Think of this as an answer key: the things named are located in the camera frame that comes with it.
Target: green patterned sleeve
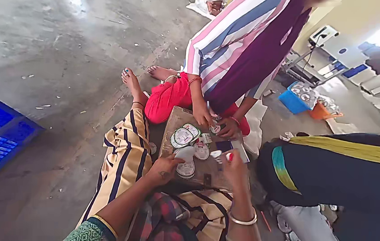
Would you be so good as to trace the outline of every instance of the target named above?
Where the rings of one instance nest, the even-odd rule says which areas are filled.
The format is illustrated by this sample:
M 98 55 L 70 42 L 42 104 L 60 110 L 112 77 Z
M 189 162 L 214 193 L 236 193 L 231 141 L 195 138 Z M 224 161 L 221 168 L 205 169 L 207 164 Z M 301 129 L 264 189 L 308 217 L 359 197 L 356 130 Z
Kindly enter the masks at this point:
M 116 241 L 116 236 L 108 226 L 92 216 L 73 230 L 64 241 Z

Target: bracelet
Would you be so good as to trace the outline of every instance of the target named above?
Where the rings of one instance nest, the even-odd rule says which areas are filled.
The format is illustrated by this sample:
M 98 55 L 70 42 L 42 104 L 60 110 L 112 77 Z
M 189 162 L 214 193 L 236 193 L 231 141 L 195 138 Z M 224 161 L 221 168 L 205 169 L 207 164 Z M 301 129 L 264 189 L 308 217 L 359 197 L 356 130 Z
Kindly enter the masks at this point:
M 138 104 L 140 104 L 141 106 L 145 107 L 141 102 L 138 102 L 138 101 L 134 101 L 134 102 L 132 102 L 132 104 L 135 104 L 135 103 L 138 103 Z
M 240 220 L 237 220 L 235 219 L 232 215 L 231 215 L 231 212 L 229 212 L 229 216 L 230 216 L 230 219 L 234 222 L 234 223 L 237 223 L 237 224 L 240 224 L 240 225 L 245 225 L 245 226 L 251 226 L 252 224 L 256 223 L 257 222 L 257 211 L 255 210 L 254 207 L 252 207 L 252 209 L 254 210 L 254 218 L 249 221 L 249 222 L 243 222 L 243 221 L 240 221 Z
M 202 78 L 200 78 L 200 77 L 195 77 L 194 79 L 192 79 L 192 80 L 189 81 L 189 85 L 190 85 L 193 81 L 195 81 L 195 80 L 200 80 L 200 81 L 202 81 Z
M 232 120 L 234 120 L 234 121 L 237 123 L 238 126 L 241 125 L 241 123 L 240 123 L 236 118 L 234 118 L 233 116 L 230 116 L 230 118 L 231 118 Z

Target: red bangle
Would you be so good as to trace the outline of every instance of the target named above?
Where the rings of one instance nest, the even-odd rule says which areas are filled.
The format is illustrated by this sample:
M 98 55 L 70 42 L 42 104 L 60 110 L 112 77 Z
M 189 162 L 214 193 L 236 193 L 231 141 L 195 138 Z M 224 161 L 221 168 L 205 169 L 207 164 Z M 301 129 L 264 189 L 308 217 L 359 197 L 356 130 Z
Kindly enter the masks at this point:
M 200 78 L 200 77 L 195 77 L 195 78 L 193 78 L 192 80 L 189 81 L 189 85 L 190 85 L 193 81 L 195 81 L 195 80 L 200 80 L 200 81 L 202 81 L 202 78 Z
M 236 118 L 234 118 L 233 116 L 230 116 L 230 118 L 231 118 L 232 120 L 234 120 L 234 121 L 237 123 L 238 126 L 241 125 L 241 123 L 240 123 Z

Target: red pants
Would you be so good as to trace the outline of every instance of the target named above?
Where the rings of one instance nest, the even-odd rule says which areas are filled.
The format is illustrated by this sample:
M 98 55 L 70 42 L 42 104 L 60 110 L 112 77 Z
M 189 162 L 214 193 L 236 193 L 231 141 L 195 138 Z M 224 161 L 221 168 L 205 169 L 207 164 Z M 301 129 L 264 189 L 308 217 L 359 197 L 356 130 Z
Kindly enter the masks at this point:
M 191 92 L 187 74 L 182 72 L 181 78 L 175 84 L 166 82 L 151 89 L 151 96 L 145 106 L 145 115 L 154 124 L 159 124 L 168 120 L 174 106 L 189 108 L 192 105 Z M 237 105 L 233 103 L 220 116 L 230 117 L 237 111 Z M 244 117 L 239 128 L 243 135 L 249 135 L 249 124 Z

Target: pink and blue striped top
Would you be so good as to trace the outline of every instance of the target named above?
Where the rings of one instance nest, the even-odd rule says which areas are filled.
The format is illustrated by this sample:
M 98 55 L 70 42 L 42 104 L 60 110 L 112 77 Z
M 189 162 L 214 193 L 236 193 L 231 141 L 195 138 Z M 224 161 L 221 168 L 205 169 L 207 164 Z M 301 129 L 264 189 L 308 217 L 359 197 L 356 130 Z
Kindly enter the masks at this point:
M 290 20 L 284 22 L 276 21 L 290 3 L 293 3 L 294 6 L 290 6 L 293 9 L 289 9 L 289 11 L 298 12 L 298 14 L 293 14 L 296 17 L 291 17 Z M 242 53 L 270 25 L 274 25 L 276 22 L 287 27 L 283 33 L 273 33 L 281 35 L 280 45 L 283 45 L 292 32 L 302 9 L 302 0 L 233 0 L 214 20 L 189 41 L 183 71 L 202 77 L 202 92 L 206 98 L 216 88 L 220 80 L 224 82 L 224 77 L 230 68 L 238 62 Z M 265 43 L 266 48 L 270 48 L 269 45 L 268 42 Z M 278 72 L 284 57 L 285 55 L 281 56 L 279 61 L 276 60 L 275 67 L 270 69 L 268 73 L 261 74 L 262 79 L 247 88 L 245 95 L 259 99 L 268 82 Z

